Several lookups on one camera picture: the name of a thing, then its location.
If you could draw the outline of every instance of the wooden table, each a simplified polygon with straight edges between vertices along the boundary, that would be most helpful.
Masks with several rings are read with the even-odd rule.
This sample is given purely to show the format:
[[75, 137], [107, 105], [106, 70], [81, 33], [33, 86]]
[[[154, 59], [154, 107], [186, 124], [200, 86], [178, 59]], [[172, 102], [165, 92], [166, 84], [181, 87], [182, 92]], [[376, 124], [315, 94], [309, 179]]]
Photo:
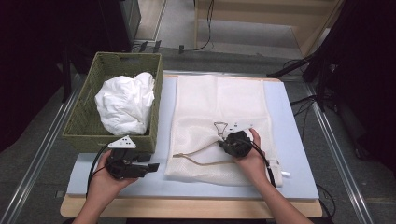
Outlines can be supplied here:
[[[195, 47], [198, 20], [206, 20], [210, 1], [195, 1]], [[336, 20], [342, 3], [343, 0], [215, 0], [212, 19], [289, 25], [301, 53], [307, 56]]]
[[[85, 197], [66, 195], [61, 206], [64, 217], [76, 217]], [[321, 217], [318, 200], [291, 201], [307, 217]], [[272, 218], [261, 200], [226, 199], [165, 199], [117, 198], [102, 213], [102, 217], [153, 217], [153, 218]]]

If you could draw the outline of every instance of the metal rail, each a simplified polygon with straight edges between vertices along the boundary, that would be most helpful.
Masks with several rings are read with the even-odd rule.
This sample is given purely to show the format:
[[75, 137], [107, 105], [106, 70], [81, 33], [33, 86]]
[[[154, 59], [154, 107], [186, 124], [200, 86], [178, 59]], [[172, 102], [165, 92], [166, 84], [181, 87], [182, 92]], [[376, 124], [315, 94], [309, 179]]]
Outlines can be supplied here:
[[[306, 84], [306, 87], [309, 95], [315, 94], [315, 89], [310, 84]], [[343, 155], [343, 152], [341, 151], [341, 148], [332, 132], [332, 127], [330, 126], [326, 115], [320, 110], [318, 104], [313, 104], [313, 106], [315, 114], [318, 118], [318, 122], [324, 133], [327, 144], [329, 145], [334, 162], [337, 166], [338, 172], [340, 173], [340, 176], [346, 187], [346, 192], [350, 201], [352, 202], [356, 215], [358, 216], [359, 222], [374, 223], [372, 216], [370, 215], [370, 212], [366, 206], [366, 202], [361, 195], [361, 191], [359, 190], [359, 187], [347, 165], [347, 161]]]
[[75, 86], [74, 90], [72, 91], [69, 99], [63, 103], [58, 113], [56, 114], [55, 119], [51, 123], [47, 134], [45, 135], [40, 147], [38, 148], [35, 157], [33, 158], [28, 170], [26, 171], [25, 176], [23, 177], [21, 183], [17, 186], [14, 195], [11, 198], [11, 202], [8, 205], [6, 212], [3, 214], [3, 217], [0, 220], [0, 223], [15, 223], [18, 215], [25, 204], [30, 191], [35, 184], [35, 181], [40, 174], [41, 168], [46, 161], [46, 158], [50, 154], [50, 150], [52, 145], [58, 135], [61, 127], [69, 114], [69, 111], [77, 99], [78, 92], [82, 86], [82, 80], [79, 74], [76, 74], [73, 79], [73, 86]]

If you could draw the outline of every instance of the basket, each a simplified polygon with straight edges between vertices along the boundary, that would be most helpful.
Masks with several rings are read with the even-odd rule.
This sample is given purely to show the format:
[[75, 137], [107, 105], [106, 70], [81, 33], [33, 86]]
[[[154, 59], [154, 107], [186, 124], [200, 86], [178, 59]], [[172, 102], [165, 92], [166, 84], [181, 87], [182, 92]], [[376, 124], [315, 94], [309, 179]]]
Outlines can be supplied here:
[[103, 83], [117, 76], [135, 77], [149, 72], [155, 79], [154, 101], [148, 130], [142, 135], [129, 135], [136, 151], [154, 153], [157, 142], [159, 106], [163, 86], [161, 54], [97, 52], [90, 72], [67, 121], [63, 138], [78, 152], [97, 152], [104, 145], [124, 135], [113, 135], [103, 126], [94, 97]]

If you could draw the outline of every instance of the white towel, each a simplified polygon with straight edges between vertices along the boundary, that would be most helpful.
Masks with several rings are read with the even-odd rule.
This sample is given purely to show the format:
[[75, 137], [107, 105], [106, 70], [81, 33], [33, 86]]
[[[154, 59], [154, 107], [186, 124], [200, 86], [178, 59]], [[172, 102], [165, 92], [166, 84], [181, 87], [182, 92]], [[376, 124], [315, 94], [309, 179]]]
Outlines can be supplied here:
[[165, 174], [227, 186], [249, 185], [232, 157], [217, 144], [214, 122], [252, 124], [259, 133], [266, 159], [282, 186], [282, 174], [272, 136], [262, 80], [215, 76], [179, 76]]
[[113, 77], [95, 95], [96, 107], [106, 130], [115, 135], [144, 134], [154, 100], [150, 73], [135, 78]]

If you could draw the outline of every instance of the beige cloth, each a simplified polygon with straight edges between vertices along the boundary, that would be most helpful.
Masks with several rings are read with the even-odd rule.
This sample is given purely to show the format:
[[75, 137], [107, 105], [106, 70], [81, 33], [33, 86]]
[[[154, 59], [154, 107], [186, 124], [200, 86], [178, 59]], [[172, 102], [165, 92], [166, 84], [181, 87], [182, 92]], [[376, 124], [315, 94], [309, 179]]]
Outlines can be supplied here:
[[278, 187], [282, 174], [277, 162], [271, 118], [262, 80], [215, 76], [179, 76], [165, 174], [227, 186], [249, 185], [232, 157], [217, 144], [221, 137], [214, 122], [226, 129], [252, 126]]

